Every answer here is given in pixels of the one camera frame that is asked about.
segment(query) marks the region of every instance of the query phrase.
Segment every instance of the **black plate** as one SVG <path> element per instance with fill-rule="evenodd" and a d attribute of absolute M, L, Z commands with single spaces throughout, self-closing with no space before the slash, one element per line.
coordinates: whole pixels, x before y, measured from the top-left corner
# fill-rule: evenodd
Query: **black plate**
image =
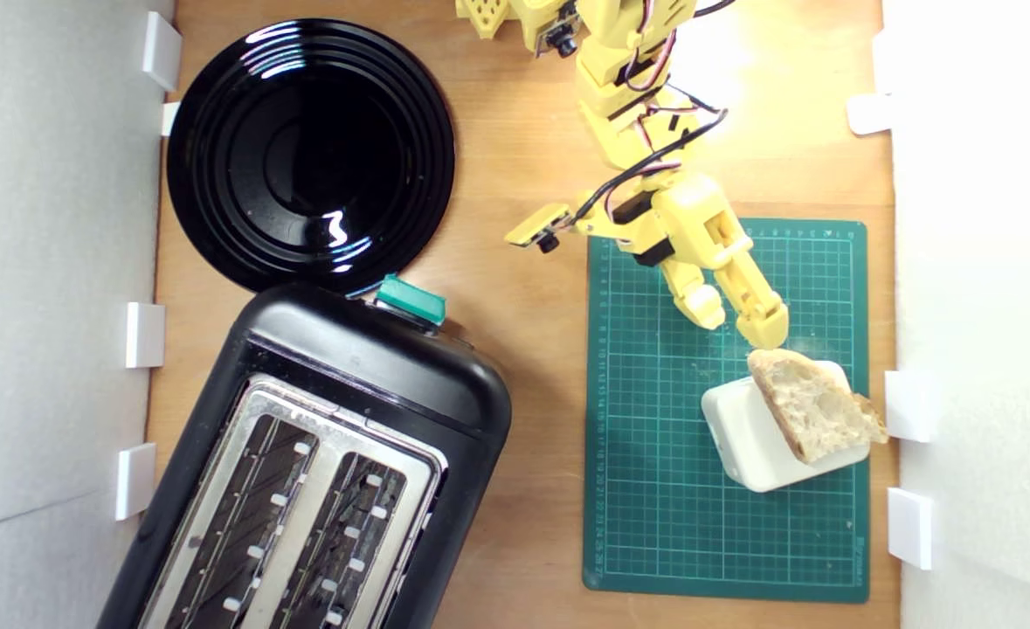
<path fill-rule="evenodd" d="M 394 41 L 343 21 L 286 21 L 193 80 L 169 138 L 172 205 L 220 274 L 342 294 L 401 271 L 452 190 L 452 121 Z"/>

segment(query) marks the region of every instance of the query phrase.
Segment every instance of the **bread crust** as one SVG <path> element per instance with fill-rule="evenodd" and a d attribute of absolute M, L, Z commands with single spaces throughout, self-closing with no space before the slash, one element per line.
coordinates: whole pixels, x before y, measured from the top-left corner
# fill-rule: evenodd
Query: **bread crust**
<path fill-rule="evenodd" d="M 820 378 L 823 378 L 827 384 L 826 386 L 831 387 L 831 389 L 836 389 L 838 393 L 843 393 L 853 397 L 857 407 L 862 411 L 863 414 L 869 415 L 869 417 L 874 418 L 878 430 L 872 438 L 873 442 L 877 443 L 887 443 L 889 438 L 887 436 L 887 429 L 884 423 L 884 419 L 881 414 L 876 411 L 870 399 L 865 396 L 853 393 L 853 391 L 848 390 L 848 387 L 843 387 L 834 378 L 833 374 L 823 370 L 822 366 L 818 365 L 817 362 L 811 360 L 806 355 L 798 354 L 796 351 L 791 351 L 789 349 L 770 349 L 762 350 L 756 349 L 749 354 L 747 357 L 747 365 L 751 372 L 751 378 L 754 379 L 755 384 L 759 387 L 759 391 L 762 393 L 763 401 L 766 401 L 767 409 L 770 410 L 770 414 L 775 417 L 775 422 L 779 425 L 779 429 L 783 433 L 783 439 L 786 439 L 786 445 L 790 446 L 791 453 L 797 460 L 803 463 L 812 463 L 817 458 L 811 458 L 805 451 L 805 447 L 797 439 L 793 427 L 791 427 L 789 414 L 786 410 L 782 409 L 777 401 L 778 391 L 774 389 L 771 383 L 768 381 L 767 373 L 771 368 L 778 366 L 782 362 L 793 361 L 798 363 L 798 365 L 806 366 L 811 373 L 817 374 Z"/>
<path fill-rule="evenodd" d="M 754 379 L 756 386 L 762 391 L 762 400 L 767 403 L 767 409 L 774 415 L 775 422 L 779 425 L 779 430 L 782 430 L 783 439 L 786 439 L 786 445 L 791 448 L 791 453 L 794 453 L 794 457 L 797 457 L 797 460 L 810 463 L 811 461 L 806 459 L 802 443 L 794 435 L 794 430 L 791 429 L 790 422 L 787 421 L 786 412 L 775 401 L 774 386 L 770 386 L 770 383 L 763 377 L 763 374 L 766 374 L 767 370 L 775 362 L 782 361 L 783 359 L 801 361 L 806 358 L 804 355 L 794 353 L 794 351 L 790 351 L 789 349 L 756 349 L 747 355 L 747 368 L 751 372 L 751 379 Z"/>

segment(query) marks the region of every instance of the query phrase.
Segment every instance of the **white bracket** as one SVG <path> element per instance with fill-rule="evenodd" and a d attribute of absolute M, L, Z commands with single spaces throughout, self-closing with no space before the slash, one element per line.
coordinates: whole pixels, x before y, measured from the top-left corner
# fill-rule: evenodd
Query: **white bracket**
<path fill-rule="evenodd" d="M 887 490 L 887 551 L 915 568 L 933 565 L 934 501 L 898 487 Z"/>
<path fill-rule="evenodd" d="M 162 108 L 162 137 L 168 138 L 172 133 L 172 120 L 176 118 L 176 110 L 180 108 L 180 101 L 166 103 Z"/>
<path fill-rule="evenodd" d="M 933 379 L 917 372 L 885 372 L 887 433 L 907 442 L 929 443 L 940 403 Z"/>
<path fill-rule="evenodd" d="M 114 499 L 114 519 L 124 521 L 144 511 L 153 498 L 157 453 L 153 443 L 118 453 L 118 490 Z"/>
<path fill-rule="evenodd" d="M 142 71 L 166 92 L 176 89 L 176 79 L 180 75 L 180 33 L 164 20 L 162 13 L 147 13 Z"/>
<path fill-rule="evenodd" d="M 846 103 L 849 128 L 857 136 L 887 131 L 893 125 L 891 92 L 895 88 L 895 56 L 885 28 L 871 39 L 871 63 L 876 80 L 873 95 L 854 95 Z"/>
<path fill-rule="evenodd" d="M 127 304 L 127 368 L 164 364 L 164 306 Z"/>

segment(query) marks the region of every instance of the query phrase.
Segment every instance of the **black toaster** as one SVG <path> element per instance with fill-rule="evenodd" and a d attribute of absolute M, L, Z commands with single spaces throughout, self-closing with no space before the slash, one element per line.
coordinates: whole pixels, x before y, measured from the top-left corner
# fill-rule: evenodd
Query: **black toaster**
<path fill-rule="evenodd" d="M 400 300 L 263 291 L 99 627 L 430 626 L 509 425 L 497 372 Z"/>

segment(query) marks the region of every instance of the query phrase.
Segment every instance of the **white wall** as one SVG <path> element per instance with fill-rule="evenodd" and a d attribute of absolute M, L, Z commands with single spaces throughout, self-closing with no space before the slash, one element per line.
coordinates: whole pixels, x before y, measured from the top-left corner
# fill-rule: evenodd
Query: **white wall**
<path fill-rule="evenodd" d="M 124 329 L 153 294 L 148 8 L 172 20 L 172 0 L 0 0 L 0 628 L 91 626 L 135 531 L 112 487 L 146 421 Z"/>
<path fill-rule="evenodd" d="M 933 569 L 905 566 L 905 629 L 1030 628 L 1030 1 L 885 1 L 899 370 L 942 412 L 903 443 L 934 500 Z"/>

